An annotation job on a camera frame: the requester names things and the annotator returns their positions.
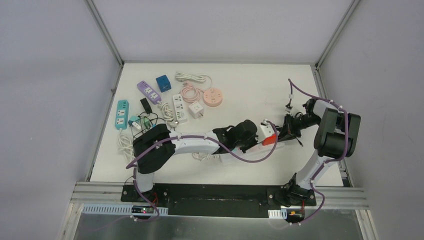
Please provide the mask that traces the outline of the pink round power strip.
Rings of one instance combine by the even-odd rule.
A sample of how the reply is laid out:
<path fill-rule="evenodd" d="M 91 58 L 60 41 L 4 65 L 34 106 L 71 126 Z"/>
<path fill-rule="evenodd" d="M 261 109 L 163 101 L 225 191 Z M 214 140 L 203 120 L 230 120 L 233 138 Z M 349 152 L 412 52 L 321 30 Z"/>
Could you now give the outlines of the pink round power strip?
<path fill-rule="evenodd" d="M 220 89 L 211 87 L 203 92 L 203 102 L 208 107 L 218 107 L 223 102 L 223 93 Z"/>

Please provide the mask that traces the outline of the white cube adapter orange sticker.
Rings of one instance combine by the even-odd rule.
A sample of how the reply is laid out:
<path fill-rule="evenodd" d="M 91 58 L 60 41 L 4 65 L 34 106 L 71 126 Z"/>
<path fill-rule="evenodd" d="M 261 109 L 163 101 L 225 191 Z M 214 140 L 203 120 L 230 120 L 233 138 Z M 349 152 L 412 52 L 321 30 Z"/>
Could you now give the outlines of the white cube adapter orange sticker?
<path fill-rule="evenodd" d="M 199 119 L 204 116 L 204 108 L 198 101 L 191 103 L 188 106 L 188 111 L 194 119 Z"/>

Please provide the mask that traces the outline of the white USB power strip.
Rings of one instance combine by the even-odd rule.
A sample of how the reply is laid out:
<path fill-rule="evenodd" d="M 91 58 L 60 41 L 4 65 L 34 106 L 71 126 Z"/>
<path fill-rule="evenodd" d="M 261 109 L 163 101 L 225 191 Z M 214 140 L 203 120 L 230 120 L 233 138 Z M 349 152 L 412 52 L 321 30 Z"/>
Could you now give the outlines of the white USB power strip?
<path fill-rule="evenodd" d="M 184 124 L 188 121 L 188 117 L 184 108 L 183 97 L 180 93 L 172 96 L 175 111 L 175 120 L 178 124 Z"/>

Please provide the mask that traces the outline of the dark blue cube adapter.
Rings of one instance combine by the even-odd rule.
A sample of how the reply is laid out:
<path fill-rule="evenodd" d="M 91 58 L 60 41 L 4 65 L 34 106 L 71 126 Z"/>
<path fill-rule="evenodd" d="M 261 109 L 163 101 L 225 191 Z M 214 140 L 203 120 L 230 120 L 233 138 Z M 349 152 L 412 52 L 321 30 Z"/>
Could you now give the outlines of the dark blue cube adapter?
<path fill-rule="evenodd" d="M 159 76 L 155 80 L 161 93 L 167 92 L 172 89 L 170 80 L 166 75 Z"/>

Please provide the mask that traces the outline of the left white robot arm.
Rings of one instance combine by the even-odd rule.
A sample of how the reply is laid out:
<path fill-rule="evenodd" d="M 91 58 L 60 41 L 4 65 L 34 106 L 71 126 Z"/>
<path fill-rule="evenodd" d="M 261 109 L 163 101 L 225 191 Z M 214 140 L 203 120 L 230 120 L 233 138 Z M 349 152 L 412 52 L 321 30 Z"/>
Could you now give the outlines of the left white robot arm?
<path fill-rule="evenodd" d="M 152 198 L 154 173 L 172 156 L 221 155 L 234 149 L 245 152 L 258 144 L 257 131 L 251 120 L 204 133 L 181 133 L 170 130 L 164 123 L 156 125 L 132 142 L 134 160 L 128 167 L 134 169 L 134 197 L 143 203 Z"/>

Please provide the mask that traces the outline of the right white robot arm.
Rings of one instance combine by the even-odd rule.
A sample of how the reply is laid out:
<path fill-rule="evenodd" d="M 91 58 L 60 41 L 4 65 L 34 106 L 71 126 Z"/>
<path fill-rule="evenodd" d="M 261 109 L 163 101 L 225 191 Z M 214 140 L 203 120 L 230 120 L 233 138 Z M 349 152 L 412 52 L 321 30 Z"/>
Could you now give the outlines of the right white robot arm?
<path fill-rule="evenodd" d="M 293 175 L 283 187 L 284 200 L 296 205 L 314 196 L 314 182 L 337 161 L 350 157 L 356 148 L 361 116 L 342 111 L 330 102 L 309 99 L 305 104 L 305 114 L 287 114 L 278 135 L 278 141 L 294 140 L 301 137 L 301 131 L 318 126 L 314 137 L 314 152 L 305 166 Z"/>

